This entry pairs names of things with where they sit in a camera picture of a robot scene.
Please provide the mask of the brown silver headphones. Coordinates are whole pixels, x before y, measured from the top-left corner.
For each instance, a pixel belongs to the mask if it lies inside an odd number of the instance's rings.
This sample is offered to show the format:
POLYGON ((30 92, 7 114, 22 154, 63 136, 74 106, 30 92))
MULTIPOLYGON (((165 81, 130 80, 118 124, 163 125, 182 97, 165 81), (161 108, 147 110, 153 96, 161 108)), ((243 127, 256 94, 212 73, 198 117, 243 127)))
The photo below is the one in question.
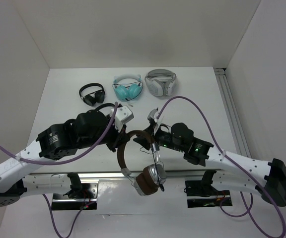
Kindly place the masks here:
POLYGON ((132 177, 132 172, 125 162, 125 148, 127 143, 124 143, 117 149, 117 161, 121 173, 131 181, 131 186, 140 196, 150 196, 159 190, 164 191, 164 183, 166 182, 167 175, 160 159, 158 143, 153 136, 142 130, 132 130, 127 134, 130 138, 138 135, 150 140, 153 163, 144 167, 136 177, 132 177))

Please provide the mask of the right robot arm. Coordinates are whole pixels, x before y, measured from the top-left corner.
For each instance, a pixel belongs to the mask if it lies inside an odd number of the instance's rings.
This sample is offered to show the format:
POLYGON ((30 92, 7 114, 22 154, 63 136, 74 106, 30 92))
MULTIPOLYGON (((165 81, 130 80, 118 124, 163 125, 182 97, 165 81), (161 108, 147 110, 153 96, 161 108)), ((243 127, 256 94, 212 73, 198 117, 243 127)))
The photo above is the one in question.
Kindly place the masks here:
POLYGON ((184 123, 176 123, 168 131, 150 125, 145 129, 155 142, 164 148, 183 153, 193 164, 214 168, 206 172, 201 182, 205 194, 216 190, 239 190, 260 195, 268 203, 286 206, 286 166, 280 159, 263 161, 218 149, 210 142, 194 136, 184 123))

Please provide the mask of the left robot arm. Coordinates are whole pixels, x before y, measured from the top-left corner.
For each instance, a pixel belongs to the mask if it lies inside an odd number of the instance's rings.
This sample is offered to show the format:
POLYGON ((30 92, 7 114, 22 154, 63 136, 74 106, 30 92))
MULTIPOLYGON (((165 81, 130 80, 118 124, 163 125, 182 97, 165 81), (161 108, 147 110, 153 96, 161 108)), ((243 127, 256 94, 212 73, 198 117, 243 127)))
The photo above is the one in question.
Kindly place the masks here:
POLYGON ((133 117, 127 106, 111 110, 109 115, 91 110, 41 132, 29 146, 16 155, 9 154, 10 158, 0 164, 0 207, 31 195, 54 193, 76 198, 86 194, 77 173, 32 173, 44 165, 59 165, 60 159, 75 155, 79 149, 105 144, 114 152, 129 140, 126 123, 133 117))

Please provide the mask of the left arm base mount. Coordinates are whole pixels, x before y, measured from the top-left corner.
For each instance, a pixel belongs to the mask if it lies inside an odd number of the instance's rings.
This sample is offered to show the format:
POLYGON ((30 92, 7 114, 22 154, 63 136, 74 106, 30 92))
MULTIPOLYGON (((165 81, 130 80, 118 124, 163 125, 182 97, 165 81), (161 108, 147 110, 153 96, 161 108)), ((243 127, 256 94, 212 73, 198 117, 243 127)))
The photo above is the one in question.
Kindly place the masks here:
POLYGON ((86 179, 81 184, 82 190, 75 195, 53 194, 52 211, 96 210, 99 180, 86 179))

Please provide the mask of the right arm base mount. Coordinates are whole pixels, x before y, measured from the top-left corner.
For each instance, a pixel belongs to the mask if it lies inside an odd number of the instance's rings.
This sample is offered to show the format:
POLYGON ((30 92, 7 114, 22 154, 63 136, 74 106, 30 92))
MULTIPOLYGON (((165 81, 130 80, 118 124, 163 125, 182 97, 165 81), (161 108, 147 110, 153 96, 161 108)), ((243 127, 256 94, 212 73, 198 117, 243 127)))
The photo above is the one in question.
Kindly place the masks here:
POLYGON ((222 206, 232 206, 229 190, 205 188, 200 180, 186 180, 184 192, 187 195, 188 208, 219 207, 222 201, 222 206))

